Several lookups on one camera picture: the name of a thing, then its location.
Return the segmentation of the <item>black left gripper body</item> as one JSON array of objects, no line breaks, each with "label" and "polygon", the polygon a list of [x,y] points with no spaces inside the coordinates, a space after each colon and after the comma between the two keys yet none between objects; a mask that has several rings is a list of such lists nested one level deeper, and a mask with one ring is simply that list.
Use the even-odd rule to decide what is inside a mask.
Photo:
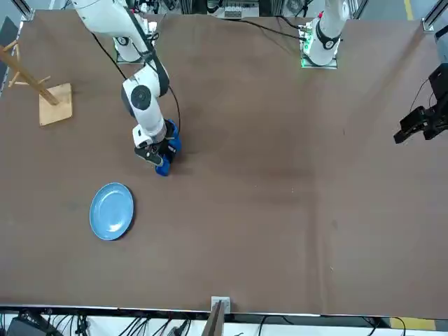
[{"label": "black left gripper body", "polygon": [[435,116],[447,120],[447,63],[441,63],[428,79],[435,98],[430,109]]}]

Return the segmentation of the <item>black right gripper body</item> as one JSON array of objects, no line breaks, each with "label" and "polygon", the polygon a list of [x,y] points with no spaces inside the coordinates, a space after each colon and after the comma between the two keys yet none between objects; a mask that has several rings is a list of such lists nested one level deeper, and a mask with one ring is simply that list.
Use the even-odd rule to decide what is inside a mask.
[{"label": "black right gripper body", "polygon": [[134,152],[153,165],[163,165],[166,162],[171,164],[174,159],[174,139],[164,139],[160,143],[153,143],[141,148],[135,147]]}]

